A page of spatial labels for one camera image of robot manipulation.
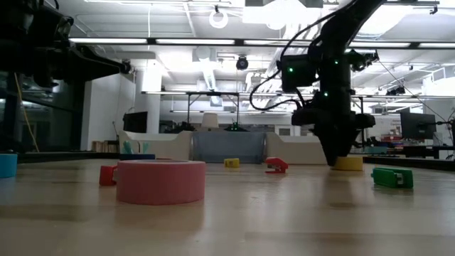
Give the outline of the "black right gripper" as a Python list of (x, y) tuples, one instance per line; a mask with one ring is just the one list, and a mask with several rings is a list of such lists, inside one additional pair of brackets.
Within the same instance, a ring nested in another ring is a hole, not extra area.
[(338, 106), (335, 100), (330, 99), (327, 92), (317, 92), (291, 116), (292, 125), (307, 127), (310, 132), (316, 134), (329, 166), (337, 165), (342, 158), (349, 155), (358, 135), (347, 134), (339, 139), (335, 160), (334, 135), (326, 133), (358, 132), (376, 125), (375, 118), (371, 114), (343, 111), (343, 107), (349, 107), (349, 102), (350, 100), (342, 102), (341, 106)]

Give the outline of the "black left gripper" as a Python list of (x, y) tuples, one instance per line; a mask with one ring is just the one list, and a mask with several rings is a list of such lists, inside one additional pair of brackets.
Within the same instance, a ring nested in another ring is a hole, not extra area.
[[(38, 63), (35, 82), (40, 87), (55, 87), (54, 80), (68, 74), (69, 34), (74, 23), (70, 16), (42, 16), (35, 24)], [(123, 71), (123, 64), (98, 55), (89, 46), (75, 48), (73, 72), (79, 80), (95, 80)]]

